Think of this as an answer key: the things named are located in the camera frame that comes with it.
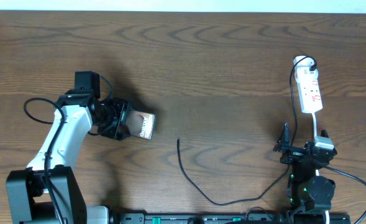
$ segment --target white wall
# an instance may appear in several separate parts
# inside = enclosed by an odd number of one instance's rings
[[[0,10],[366,13],[366,0],[0,0]]]

